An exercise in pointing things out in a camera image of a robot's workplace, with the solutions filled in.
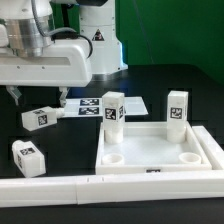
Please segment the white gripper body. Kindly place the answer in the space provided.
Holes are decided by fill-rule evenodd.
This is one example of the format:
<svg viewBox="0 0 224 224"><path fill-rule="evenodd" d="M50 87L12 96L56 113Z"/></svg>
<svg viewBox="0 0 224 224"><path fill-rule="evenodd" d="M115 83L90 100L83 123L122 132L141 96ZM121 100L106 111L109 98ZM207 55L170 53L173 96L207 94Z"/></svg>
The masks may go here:
<svg viewBox="0 0 224 224"><path fill-rule="evenodd" d="M0 48L0 85L85 87L92 79L86 40L57 40L41 57L20 58Z"/></svg>

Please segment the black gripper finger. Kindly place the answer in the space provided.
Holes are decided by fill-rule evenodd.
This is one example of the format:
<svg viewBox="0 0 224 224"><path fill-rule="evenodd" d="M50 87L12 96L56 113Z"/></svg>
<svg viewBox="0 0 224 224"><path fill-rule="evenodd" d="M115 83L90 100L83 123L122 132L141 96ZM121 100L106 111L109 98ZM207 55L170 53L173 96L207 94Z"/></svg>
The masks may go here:
<svg viewBox="0 0 224 224"><path fill-rule="evenodd" d="M69 87L60 87L59 91L61 93L59 97L60 105L64 107L66 105L66 97L68 95L70 88Z"/></svg>
<svg viewBox="0 0 224 224"><path fill-rule="evenodd" d="M12 96L16 105L19 105L19 98L22 96L17 86L7 86L8 93Z"/></svg>

